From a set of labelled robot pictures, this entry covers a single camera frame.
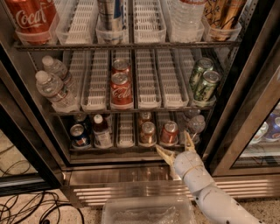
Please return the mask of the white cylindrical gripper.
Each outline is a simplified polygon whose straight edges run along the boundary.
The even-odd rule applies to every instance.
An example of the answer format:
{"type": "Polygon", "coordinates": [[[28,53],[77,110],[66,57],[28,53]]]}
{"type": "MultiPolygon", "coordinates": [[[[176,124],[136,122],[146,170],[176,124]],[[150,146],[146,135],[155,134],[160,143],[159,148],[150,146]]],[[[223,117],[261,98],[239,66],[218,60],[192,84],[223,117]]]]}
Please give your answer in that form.
{"type": "Polygon", "coordinates": [[[195,151],[195,145],[189,133],[185,130],[185,150],[176,156],[172,150],[156,145],[158,155],[169,165],[185,182],[191,194],[197,193],[214,183],[214,179],[206,170],[200,156],[195,151]]]}

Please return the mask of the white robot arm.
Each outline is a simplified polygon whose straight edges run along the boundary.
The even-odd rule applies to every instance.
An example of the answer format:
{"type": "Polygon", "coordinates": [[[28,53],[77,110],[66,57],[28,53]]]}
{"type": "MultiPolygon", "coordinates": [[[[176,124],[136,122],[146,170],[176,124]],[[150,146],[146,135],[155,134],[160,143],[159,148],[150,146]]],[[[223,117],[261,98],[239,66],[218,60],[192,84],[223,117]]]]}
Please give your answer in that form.
{"type": "Polygon", "coordinates": [[[214,224],[264,224],[220,189],[184,131],[185,150],[179,154],[156,145],[160,157],[184,181],[200,211],[214,224]]]}

